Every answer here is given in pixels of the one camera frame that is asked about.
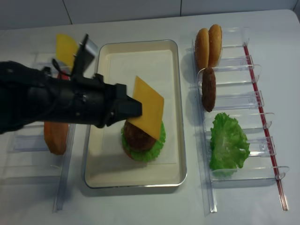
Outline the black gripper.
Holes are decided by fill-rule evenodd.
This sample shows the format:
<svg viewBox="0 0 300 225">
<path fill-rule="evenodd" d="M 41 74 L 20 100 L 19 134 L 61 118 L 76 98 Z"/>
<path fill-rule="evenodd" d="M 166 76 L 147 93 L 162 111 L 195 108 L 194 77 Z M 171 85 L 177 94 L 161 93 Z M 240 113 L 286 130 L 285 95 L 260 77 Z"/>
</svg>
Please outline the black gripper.
<svg viewBox="0 0 300 225">
<path fill-rule="evenodd" d="M 98 128 L 142 116 L 142 103 L 127 95 L 123 84 L 100 87 L 75 81 L 52 79 L 49 82 L 58 102 L 47 121 L 89 124 Z"/>
</svg>

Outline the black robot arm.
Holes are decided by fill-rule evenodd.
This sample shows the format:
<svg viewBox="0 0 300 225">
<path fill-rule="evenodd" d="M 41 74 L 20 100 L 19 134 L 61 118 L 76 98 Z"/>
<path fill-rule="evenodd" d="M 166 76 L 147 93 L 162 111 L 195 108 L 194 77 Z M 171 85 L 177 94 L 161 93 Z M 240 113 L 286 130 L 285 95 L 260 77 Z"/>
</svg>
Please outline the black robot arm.
<svg viewBox="0 0 300 225">
<path fill-rule="evenodd" d="M 2 134 L 36 121 L 103 128 L 141 115 L 142 104 L 127 95 L 126 85 L 104 83 L 100 74 L 73 74 L 63 80 L 17 62 L 0 64 Z"/>
</svg>

